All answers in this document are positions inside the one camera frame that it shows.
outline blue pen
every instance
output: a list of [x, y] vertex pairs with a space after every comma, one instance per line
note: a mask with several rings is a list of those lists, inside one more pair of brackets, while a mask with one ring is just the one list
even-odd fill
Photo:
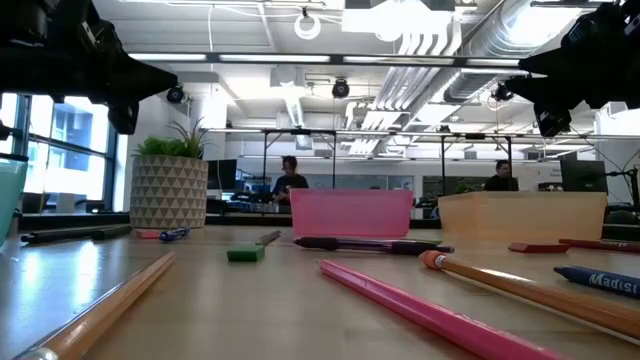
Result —
[[190, 228], [178, 228], [171, 231], [163, 231], [160, 233], [160, 241], [174, 241], [189, 235]]
[[556, 266], [553, 270], [569, 281], [640, 299], [640, 279], [638, 278], [581, 266]]

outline plant pot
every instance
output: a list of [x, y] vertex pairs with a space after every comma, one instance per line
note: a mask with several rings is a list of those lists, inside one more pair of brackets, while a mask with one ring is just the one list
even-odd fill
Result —
[[207, 208], [206, 161], [165, 155], [133, 161], [129, 217], [136, 228], [204, 226]]

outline person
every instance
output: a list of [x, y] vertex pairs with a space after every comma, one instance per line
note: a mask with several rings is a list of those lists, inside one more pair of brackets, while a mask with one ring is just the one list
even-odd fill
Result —
[[484, 191], [518, 191], [518, 180], [510, 178], [509, 162], [498, 160], [496, 174], [487, 179], [483, 185]]
[[285, 156], [282, 158], [282, 170], [284, 170], [284, 176], [281, 176], [276, 181], [276, 186], [273, 187], [273, 198], [280, 205], [290, 205], [289, 202], [289, 190], [290, 189], [307, 189], [309, 184], [304, 176], [296, 173], [298, 168], [298, 159], [295, 156]]

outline table surface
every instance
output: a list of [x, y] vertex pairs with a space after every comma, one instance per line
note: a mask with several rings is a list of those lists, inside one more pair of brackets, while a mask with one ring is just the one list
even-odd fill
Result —
[[[88, 359], [475, 359], [437, 334], [324, 277], [333, 259], [374, 278], [575, 359], [640, 357], [640, 347], [491, 292], [416, 258], [299, 249], [291, 229], [259, 263], [228, 263], [225, 250], [277, 228], [217, 226], [172, 244], [124, 237], [0, 251], [0, 359], [16, 355], [154, 259], [175, 263], [87, 354]], [[439, 238], [438, 230], [410, 236]], [[552, 268], [577, 264], [640, 276], [638, 255], [586, 249], [509, 252], [505, 243], [445, 241], [457, 258], [639, 309], [637, 300], [568, 283]]]

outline potted plant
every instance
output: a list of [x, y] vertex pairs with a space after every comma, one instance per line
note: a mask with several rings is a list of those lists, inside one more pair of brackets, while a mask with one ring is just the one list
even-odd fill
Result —
[[180, 138], [149, 137], [133, 161], [129, 217], [136, 228], [203, 227], [208, 164], [202, 160], [206, 129], [199, 119], [189, 131], [171, 120]]

